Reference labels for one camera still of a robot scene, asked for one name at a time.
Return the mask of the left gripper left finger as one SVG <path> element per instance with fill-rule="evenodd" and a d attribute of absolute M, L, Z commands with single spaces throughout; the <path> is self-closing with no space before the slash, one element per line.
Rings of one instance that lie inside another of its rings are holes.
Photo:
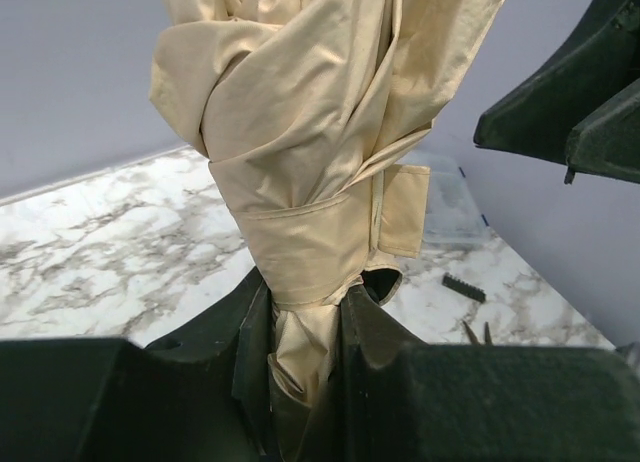
<path fill-rule="evenodd" d="M 5 461 L 264 461 L 266 367 L 250 324 L 269 302 L 257 270 L 147 346 L 119 337 L 1 344 Z M 252 362 L 246 369 L 245 363 Z"/>

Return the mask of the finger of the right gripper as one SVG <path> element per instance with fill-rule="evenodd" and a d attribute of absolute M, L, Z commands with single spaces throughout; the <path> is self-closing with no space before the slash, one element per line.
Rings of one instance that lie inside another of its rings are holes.
<path fill-rule="evenodd" d="M 479 118 L 474 143 L 564 160 L 570 131 L 620 91 L 639 44 L 639 0 L 592 0 L 559 49 Z"/>
<path fill-rule="evenodd" d="M 639 80 L 599 106 L 569 133 L 564 184 L 578 173 L 639 183 Z"/>

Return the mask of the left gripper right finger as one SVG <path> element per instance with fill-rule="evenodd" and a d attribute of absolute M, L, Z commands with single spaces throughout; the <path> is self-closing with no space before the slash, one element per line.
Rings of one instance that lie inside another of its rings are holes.
<path fill-rule="evenodd" d="M 363 287 L 341 336 L 348 461 L 639 457 L 639 380 L 612 351 L 431 345 Z"/>

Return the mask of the beige folding umbrella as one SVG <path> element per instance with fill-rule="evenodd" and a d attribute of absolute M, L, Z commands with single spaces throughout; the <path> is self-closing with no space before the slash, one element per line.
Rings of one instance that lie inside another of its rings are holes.
<path fill-rule="evenodd" d="M 210 173 L 272 294 L 287 461 L 325 461 L 339 306 L 420 253 L 430 171 L 401 159 L 505 0 L 164 0 L 150 99 Z"/>

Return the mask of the black hex key holder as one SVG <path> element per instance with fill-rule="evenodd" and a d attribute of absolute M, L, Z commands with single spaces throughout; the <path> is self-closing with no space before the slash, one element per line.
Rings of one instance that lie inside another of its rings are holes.
<path fill-rule="evenodd" d="M 441 284 L 444 287 L 478 303 L 486 302 L 486 293 L 480 287 L 474 286 L 461 280 L 450 273 L 445 273 L 442 277 Z"/>

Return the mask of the clear plastic screw box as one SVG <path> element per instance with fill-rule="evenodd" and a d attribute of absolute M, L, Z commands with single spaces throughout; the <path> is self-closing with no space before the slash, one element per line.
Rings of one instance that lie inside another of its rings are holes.
<path fill-rule="evenodd" d="M 489 225 L 467 185 L 466 175 L 451 157 L 417 148 L 402 164 L 430 169 L 423 243 L 428 247 L 469 250 L 489 240 Z"/>

